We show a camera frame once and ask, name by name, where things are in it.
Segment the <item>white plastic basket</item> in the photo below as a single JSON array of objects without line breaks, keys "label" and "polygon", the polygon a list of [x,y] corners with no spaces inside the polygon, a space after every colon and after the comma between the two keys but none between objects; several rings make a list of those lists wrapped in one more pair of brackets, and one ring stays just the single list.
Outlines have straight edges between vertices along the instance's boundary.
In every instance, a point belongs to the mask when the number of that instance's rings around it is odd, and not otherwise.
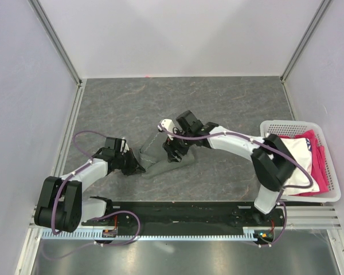
[{"label": "white plastic basket", "polygon": [[311,197],[282,196],[282,199],[297,202],[336,202],[341,196],[339,182],[335,173],[333,161],[331,160],[329,148],[327,148],[325,137],[320,126],[315,123],[292,120],[266,120],[260,125],[260,132],[262,136],[265,136],[267,133],[274,133],[275,135],[289,136],[290,138],[294,138],[295,135],[303,134],[308,130],[314,130],[319,145],[322,145],[325,148],[326,175],[330,184],[329,192],[313,195]]}]

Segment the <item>red cloth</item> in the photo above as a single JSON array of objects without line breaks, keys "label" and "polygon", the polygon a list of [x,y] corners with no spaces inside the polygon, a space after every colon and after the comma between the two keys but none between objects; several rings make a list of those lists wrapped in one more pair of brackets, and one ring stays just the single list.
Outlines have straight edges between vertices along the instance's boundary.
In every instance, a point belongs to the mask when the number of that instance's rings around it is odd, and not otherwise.
[{"label": "red cloth", "polygon": [[317,184],[319,185],[320,191],[319,192],[307,192],[298,194],[297,196],[313,196],[316,194],[326,193],[329,191],[328,185],[329,182],[326,176],[326,166],[325,166],[325,148],[324,146],[318,146],[318,140],[316,138],[315,132],[313,130],[309,130],[302,135],[296,135],[296,139],[306,138],[311,143],[312,149],[312,171],[311,176],[315,179]]}]

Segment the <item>perforated basket side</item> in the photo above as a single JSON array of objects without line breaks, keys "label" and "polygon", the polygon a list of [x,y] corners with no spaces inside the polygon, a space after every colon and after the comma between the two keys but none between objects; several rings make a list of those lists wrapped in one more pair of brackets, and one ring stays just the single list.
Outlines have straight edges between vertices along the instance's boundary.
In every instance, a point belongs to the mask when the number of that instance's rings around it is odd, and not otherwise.
[{"label": "perforated basket side", "polygon": [[279,136],[288,136],[294,138],[296,135],[301,135],[306,131],[314,130],[319,145],[324,146],[326,155],[326,176],[329,181],[329,192],[314,195],[311,197],[299,196],[283,196],[283,199],[289,201],[307,201],[307,202],[335,202],[340,199],[341,192],[339,188],[338,179],[335,173],[333,161],[331,160],[330,151],[327,147],[325,136],[319,125],[304,121],[292,120],[267,120],[262,122],[260,132],[262,136],[267,133],[274,133]]}]

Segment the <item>floor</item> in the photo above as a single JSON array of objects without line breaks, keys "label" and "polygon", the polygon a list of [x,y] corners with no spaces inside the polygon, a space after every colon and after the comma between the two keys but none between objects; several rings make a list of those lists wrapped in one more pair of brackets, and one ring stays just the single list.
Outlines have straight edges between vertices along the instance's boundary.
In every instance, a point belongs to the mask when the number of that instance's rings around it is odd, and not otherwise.
[{"label": "floor", "polygon": [[[138,241],[128,246],[89,246],[59,261],[38,254],[33,275],[53,274],[340,274],[326,231],[286,231],[272,248],[243,242]],[[42,240],[48,257],[59,257],[89,241]]]},{"label": "floor", "polygon": [[[260,135],[264,120],[291,120],[279,77],[108,78],[87,81],[75,132],[91,129],[125,137],[132,148],[157,132],[161,119],[175,119],[191,110],[233,131]],[[79,136],[79,145],[95,152],[104,139]],[[227,152],[194,148],[196,162],[152,179],[113,172],[97,181],[84,196],[115,201],[252,201],[259,184],[252,164]],[[71,146],[64,172],[85,163]]]}]

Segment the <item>gray cloth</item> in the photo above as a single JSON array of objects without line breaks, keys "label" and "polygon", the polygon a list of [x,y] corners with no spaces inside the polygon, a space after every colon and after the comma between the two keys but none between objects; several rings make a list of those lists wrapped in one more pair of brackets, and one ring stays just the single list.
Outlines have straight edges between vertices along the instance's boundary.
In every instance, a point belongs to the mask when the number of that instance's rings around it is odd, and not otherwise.
[{"label": "gray cloth", "polygon": [[162,148],[166,141],[165,133],[153,133],[145,141],[140,149],[134,151],[134,155],[141,166],[146,170],[142,174],[143,178],[150,179],[154,176],[168,172],[195,162],[195,157],[191,151],[182,157],[181,162],[168,162],[167,152]]}]

